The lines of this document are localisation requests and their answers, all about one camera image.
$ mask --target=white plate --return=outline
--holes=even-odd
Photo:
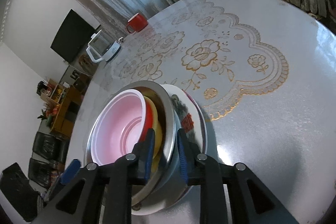
[[[201,152],[206,153],[207,149],[207,136],[206,131],[202,132],[202,127],[205,128],[204,117],[199,107],[196,107],[197,104],[194,103],[188,98],[188,96],[180,88],[174,85],[162,85],[162,87],[167,91],[169,96],[176,94],[179,100],[186,105],[188,112],[191,115],[191,118],[194,122],[194,139],[197,145],[199,146]],[[182,180],[179,174],[179,157],[177,146],[175,145],[173,158],[176,158],[176,167],[171,177],[167,182],[160,187],[160,184],[157,187],[157,190],[151,193],[144,201],[142,201],[142,206],[140,210],[135,211],[132,209],[133,215],[149,215],[156,213],[162,209],[169,208],[174,205],[177,201],[182,199],[191,189],[188,187],[185,182]]]

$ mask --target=plate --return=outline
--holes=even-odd
[[[178,102],[176,101],[176,104],[173,103],[173,105],[175,108],[178,108],[180,115],[178,116],[176,112],[175,115],[179,117],[181,123],[186,127],[189,140],[197,143],[202,153],[206,153],[207,133],[201,109],[194,99],[189,99],[188,95],[180,88],[174,85],[162,85],[162,87],[170,97],[177,95]],[[191,187],[185,184],[179,174],[179,157],[176,142],[171,164],[176,164],[174,172],[168,176],[167,181],[160,181],[156,190],[141,202],[141,207],[138,211],[132,209],[133,215],[149,215],[169,208],[185,197],[190,191]]]

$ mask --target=kettle handle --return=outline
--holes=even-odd
[[[100,54],[99,54],[98,52],[96,52],[95,49],[89,45],[89,46],[87,47],[87,49],[86,49],[86,52],[87,52],[87,54],[90,56],[92,62],[94,62],[94,63],[98,63],[98,62],[104,60],[102,57],[100,57],[100,58],[98,58],[98,59],[95,59],[95,58],[93,57],[92,52],[90,51],[90,49],[93,49],[93,51],[94,51],[98,56],[100,56]]]

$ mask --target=stack of bowls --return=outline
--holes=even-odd
[[[155,131],[152,173],[145,186],[132,188],[132,206],[165,184],[178,165],[176,133],[179,118],[165,89],[151,81],[138,81],[119,90],[98,116],[90,133],[86,164],[105,165],[131,153],[135,143]]]

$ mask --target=bowl rim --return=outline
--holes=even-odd
[[[98,132],[99,132],[100,127],[102,125],[102,122],[105,119],[105,117],[108,114],[108,112],[111,109],[111,107],[113,107],[113,105],[115,103],[117,103],[119,100],[121,100],[127,94],[136,95],[140,99],[140,101],[141,101],[142,116],[141,116],[140,127],[143,130],[143,127],[144,127],[144,124],[145,124],[145,120],[146,120],[146,102],[145,102],[145,99],[144,99],[143,95],[141,94],[141,92],[138,91],[138,90],[134,90],[134,89],[128,89],[128,90],[124,90],[123,92],[118,93],[116,96],[114,96],[113,98],[111,98],[111,100],[106,104],[106,106],[101,111],[100,115],[98,116],[97,121],[95,122],[95,126],[94,126],[93,131],[92,131],[92,140],[91,140],[91,143],[93,143],[94,145],[90,145],[90,152],[91,152],[92,160],[94,162],[96,162],[98,165],[103,165],[103,163],[100,161],[99,157],[97,156],[98,149],[94,149],[93,150],[93,148],[96,147],[97,135],[98,135]]]
[[[149,179],[147,184],[135,195],[132,196],[132,206],[138,204],[142,200],[144,200],[156,187],[156,185],[160,182],[161,178],[163,177],[164,173],[168,170],[170,162],[172,160],[175,140],[176,140],[176,129],[175,129],[175,115],[174,115],[174,107],[170,100],[169,94],[166,90],[158,83],[149,80],[142,80],[130,83],[129,85],[124,86],[115,94],[113,94],[108,102],[108,104],[114,97],[116,97],[119,93],[129,90],[129,89],[136,89],[136,88],[149,88],[153,90],[154,93],[158,95],[160,100],[162,101],[164,112],[166,116],[166,128],[165,128],[165,138],[164,138],[164,147],[161,159],[159,161],[159,166],[157,171],[154,175]],[[92,162],[91,156],[91,141],[92,141],[92,133],[95,129],[98,120],[100,119],[102,112],[98,115],[96,121],[94,122],[88,140],[86,144],[86,149],[84,153],[84,166],[88,163]]]

